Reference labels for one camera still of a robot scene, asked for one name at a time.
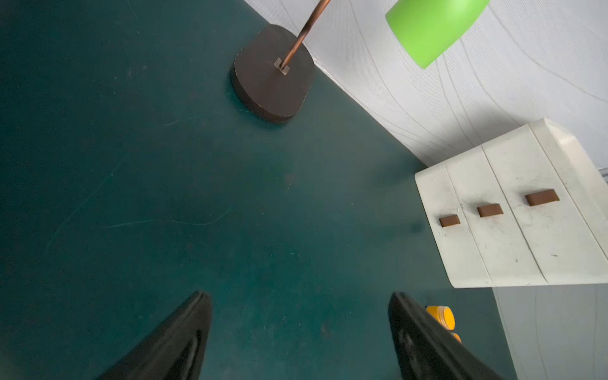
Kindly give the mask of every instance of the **yellow lid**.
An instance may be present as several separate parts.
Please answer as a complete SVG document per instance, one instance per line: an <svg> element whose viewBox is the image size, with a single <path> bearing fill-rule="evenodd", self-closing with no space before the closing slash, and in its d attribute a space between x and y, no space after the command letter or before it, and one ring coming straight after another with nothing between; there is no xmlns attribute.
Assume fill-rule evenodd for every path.
<svg viewBox="0 0 608 380"><path fill-rule="evenodd" d="M443 310L443 319L446 321L446 328L448 330L453 330L456 327L456 320L454 319L454 314L452 313L452 309L446 308Z"/></svg>

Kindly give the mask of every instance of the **textured white wallpaper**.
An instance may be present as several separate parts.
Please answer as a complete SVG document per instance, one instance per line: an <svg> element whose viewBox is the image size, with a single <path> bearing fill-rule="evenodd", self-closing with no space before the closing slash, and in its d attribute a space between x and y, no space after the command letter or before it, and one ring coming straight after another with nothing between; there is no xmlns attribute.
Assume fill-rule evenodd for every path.
<svg viewBox="0 0 608 380"><path fill-rule="evenodd" d="M494 296L519 380L607 378L608 284L496 288Z"/></svg>
<svg viewBox="0 0 608 380"><path fill-rule="evenodd" d="M317 4L245 1L294 34ZM608 167L607 1L492 0L425 70L384 19L395 2L332 0L305 44L318 67L422 161L549 117Z"/></svg>

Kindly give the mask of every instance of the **teal floor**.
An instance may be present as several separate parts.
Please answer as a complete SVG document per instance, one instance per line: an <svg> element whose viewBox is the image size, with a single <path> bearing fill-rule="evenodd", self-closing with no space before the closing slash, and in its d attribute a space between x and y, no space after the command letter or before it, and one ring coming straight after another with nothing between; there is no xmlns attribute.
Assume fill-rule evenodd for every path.
<svg viewBox="0 0 608 380"><path fill-rule="evenodd" d="M92 379L197 289L202 379L398 379L393 291L516 378L492 291L447 280L423 164L319 71L280 128L235 97L265 25L242 0L2 6L0 378Z"/></svg>

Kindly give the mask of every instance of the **orange object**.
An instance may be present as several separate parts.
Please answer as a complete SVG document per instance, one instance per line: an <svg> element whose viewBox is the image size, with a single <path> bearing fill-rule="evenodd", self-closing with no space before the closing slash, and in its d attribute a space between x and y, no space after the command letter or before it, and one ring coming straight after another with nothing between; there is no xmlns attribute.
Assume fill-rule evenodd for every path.
<svg viewBox="0 0 608 380"><path fill-rule="evenodd" d="M453 330L456 326L456 320L454 319L452 309L447 306L427 306L426 311L448 330Z"/></svg>

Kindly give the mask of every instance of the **white drawer front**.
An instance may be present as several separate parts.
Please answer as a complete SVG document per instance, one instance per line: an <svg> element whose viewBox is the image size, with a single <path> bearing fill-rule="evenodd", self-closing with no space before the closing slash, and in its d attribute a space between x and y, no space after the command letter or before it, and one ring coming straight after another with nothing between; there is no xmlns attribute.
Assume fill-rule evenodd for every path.
<svg viewBox="0 0 608 380"><path fill-rule="evenodd" d="M608 255L608 186L576 138L551 120L530 123L599 246Z"/></svg>
<svg viewBox="0 0 608 380"><path fill-rule="evenodd" d="M546 285L483 149L447 160L446 168L494 285ZM495 203L504 214L479 216L478 206Z"/></svg>
<svg viewBox="0 0 608 380"><path fill-rule="evenodd" d="M416 173L416 184L447 276L455 288L492 286L444 163ZM442 227L439 218L457 214L460 224Z"/></svg>
<svg viewBox="0 0 608 380"><path fill-rule="evenodd" d="M530 127L482 147L547 282L608 282L608 260ZM528 205L527 194L548 189L554 189L560 200Z"/></svg>

